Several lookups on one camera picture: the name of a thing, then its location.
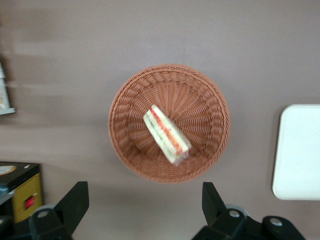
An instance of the round wicker basket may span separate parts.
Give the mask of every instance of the round wicker basket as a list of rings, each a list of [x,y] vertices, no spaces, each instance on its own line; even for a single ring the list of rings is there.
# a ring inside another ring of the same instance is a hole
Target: round wicker basket
[[[190,140],[189,157],[172,165],[148,131],[143,116],[157,105]],[[185,182],[206,172],[223,153],[230,114],[219,88],[204,74],[178,64],[146,68],[116,94],[109,113],[109,135],[123,163],[159,183]]]

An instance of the sandwich wrapper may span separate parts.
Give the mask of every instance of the sandwich wrapper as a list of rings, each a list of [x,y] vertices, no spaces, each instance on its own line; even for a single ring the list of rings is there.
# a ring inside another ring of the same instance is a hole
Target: sandwich wrapper
[[[156,105],[151,106],[143,120],[170,163],[178,166],[189,156],[190,141]]]

